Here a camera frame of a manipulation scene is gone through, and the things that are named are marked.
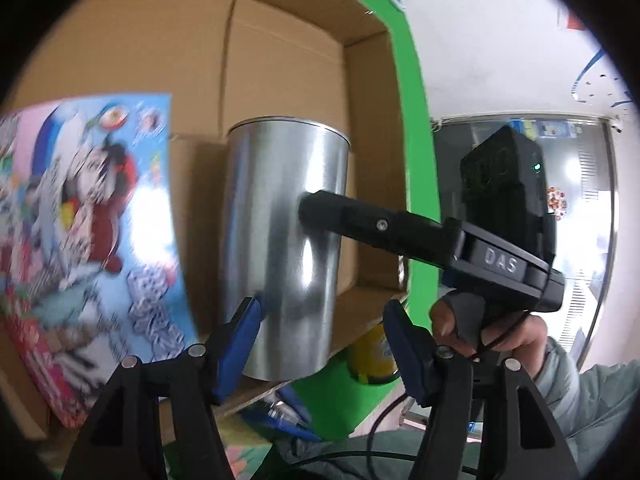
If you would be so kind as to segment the person's right hand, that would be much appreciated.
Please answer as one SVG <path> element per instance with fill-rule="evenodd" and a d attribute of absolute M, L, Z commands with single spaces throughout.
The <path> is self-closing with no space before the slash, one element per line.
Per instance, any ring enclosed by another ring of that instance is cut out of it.
<path fill-rule="evenodd" d="M 515 323 L 519 316 L 518 313 L 512 313 L 502 321 L 488 326 L 482 331 L 480 340 L 483 344 L 490 344 Z M 475 353 L 475 349 L 470 344 L 458 337 L 454 311 L 445 301 L 438 300 L 432 305 L 430 319 L 432 333 L 438 344 L 446 344 L 466 358 Z M 496 344 L 494 350 L 510 352 L 514 359 L 521 362 L 529 376 L 535 378 L 544 366 L 547 336 L 548 330 L 544 320 L 539 316 L 529 315 L 510 334 L 507 334 L 503 341 Z"/>

